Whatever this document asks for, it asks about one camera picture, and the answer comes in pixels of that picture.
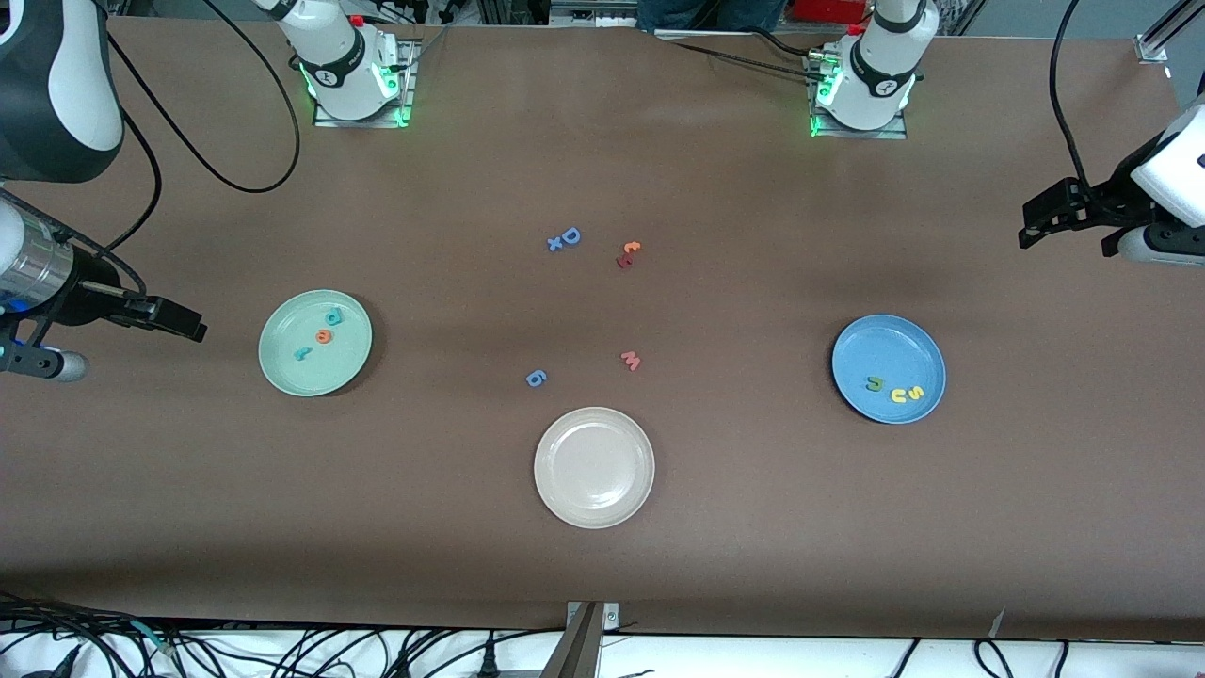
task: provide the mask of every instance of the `person's leg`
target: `person's leg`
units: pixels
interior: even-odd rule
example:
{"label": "person's leg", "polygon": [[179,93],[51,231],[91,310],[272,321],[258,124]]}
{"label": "person's leg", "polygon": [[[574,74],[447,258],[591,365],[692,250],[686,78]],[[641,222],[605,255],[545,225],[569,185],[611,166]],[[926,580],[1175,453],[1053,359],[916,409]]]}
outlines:
{"label": "person's leg", "polygon": [[636,28],[652,33],[657,29],[686,30],[703,8],[705,0],[639,0]]}
{"label": "person's leg", "polygon": [[774,30],[782,19],[787,0],[724,0],[719,7],[719,30],[741,30],[748,26]]}

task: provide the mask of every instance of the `red container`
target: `red container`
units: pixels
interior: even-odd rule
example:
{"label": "red container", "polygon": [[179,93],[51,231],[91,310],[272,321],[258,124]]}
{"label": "red container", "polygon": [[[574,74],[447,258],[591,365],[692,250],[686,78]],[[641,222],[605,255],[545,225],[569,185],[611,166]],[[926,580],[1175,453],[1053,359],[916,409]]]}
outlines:
{"label": "red container", "polygon": [[866,0],[795,0],[790,13],[805,22],[857,24],[866,16]]}

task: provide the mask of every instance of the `cable connector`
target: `cable connector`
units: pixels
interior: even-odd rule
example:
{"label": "cable connector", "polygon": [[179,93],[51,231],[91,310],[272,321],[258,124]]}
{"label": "cable connector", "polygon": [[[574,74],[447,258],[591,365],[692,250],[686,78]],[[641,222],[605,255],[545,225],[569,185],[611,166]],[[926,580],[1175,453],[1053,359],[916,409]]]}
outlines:
{"label": "cable connector", "polygon": [[477,678],[498,678],[502,672],[498,670],[498,658],[494,655],[494,632],[489,632],[489,639],[486,641],[486,656],[481,660],[481,671],[477,672]]}

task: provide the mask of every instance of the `blue plate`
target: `blue plate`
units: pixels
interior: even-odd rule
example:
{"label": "blue plate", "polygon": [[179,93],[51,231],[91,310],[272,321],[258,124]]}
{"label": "blue plate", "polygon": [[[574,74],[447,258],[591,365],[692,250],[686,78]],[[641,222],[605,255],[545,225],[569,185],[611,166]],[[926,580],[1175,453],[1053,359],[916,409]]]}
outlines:
{"label": "blue plate", "polygon": [[928,417],[946,393],[946,362],[916,323],[868,314],[850,323],[833,348],[833,379],[853,409],[883,424]]}

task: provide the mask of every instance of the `brown table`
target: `brown table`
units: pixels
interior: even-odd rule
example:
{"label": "brown table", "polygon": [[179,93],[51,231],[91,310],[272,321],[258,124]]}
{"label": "brown table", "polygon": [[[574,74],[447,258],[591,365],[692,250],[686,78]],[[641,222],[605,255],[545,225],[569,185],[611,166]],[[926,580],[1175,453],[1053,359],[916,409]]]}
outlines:
{"label": "brown table", "polygon": [[[283,65],[277,29],[249,28]],[[280,172],[284,111],[225,28],[112,29],[217,165]],[[1070,171],[1048,47],[936,41],[910,140],[859,142],[809,137],[790,77],[633,30],[453,29],[410,129],[306,126],[264,196],[206,175],[114,66],[169,182],[122,253],[211,330],[57,328],[86,382],[4,378],[0,584],[359,623],[541,626],[618,600],[645,631],[978,636],[1007,606],[1003,636],[1199,639],[1205,278],[1106,260],[1104,231],[1017,248],[1021,205]],[[1063,73],[1098,179],[1174,116],[1127,42],[1069,43]],[[101,237],[149,172],[131,141],[92,183],[14,187]],[[581,246],[551,254],[569,225]],[[360,297],[377,343],[352,388],[290,399],[259,330],[319,287]],[[945,354],[917,425],[871,424],[830,383],[834,337],[871,312]],[[601,532],[531,479],[547,425],[595,405],[658,467]]]}

